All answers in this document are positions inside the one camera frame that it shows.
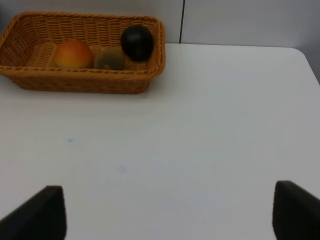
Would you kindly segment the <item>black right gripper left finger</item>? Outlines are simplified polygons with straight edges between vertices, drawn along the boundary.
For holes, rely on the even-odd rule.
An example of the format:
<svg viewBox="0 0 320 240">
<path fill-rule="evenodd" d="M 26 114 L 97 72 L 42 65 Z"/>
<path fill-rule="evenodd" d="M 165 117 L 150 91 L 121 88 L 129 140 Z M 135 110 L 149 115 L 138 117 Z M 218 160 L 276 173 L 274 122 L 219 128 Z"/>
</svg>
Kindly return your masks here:
<svg viewBox="0 0 320 240">
<path fill-rule="evenodd" d="M 46 186 L 0 220 L 2 240 L 64 240 L 67 213 L 62 186 Z"/>
</svg>

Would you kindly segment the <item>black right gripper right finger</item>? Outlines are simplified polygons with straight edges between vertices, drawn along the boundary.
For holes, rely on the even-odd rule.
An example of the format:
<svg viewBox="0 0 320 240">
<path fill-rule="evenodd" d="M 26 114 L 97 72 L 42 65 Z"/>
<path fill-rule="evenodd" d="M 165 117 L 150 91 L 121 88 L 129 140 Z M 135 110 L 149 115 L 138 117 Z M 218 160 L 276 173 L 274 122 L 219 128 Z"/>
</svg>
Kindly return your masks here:
<svg viewBox="0 0 320 240">
<path fill-rule="evenodd" d="M 277 240 L 318 240 L 320 199 L 292 181 L 277 181 L 272 227 Z"/>
</svg>

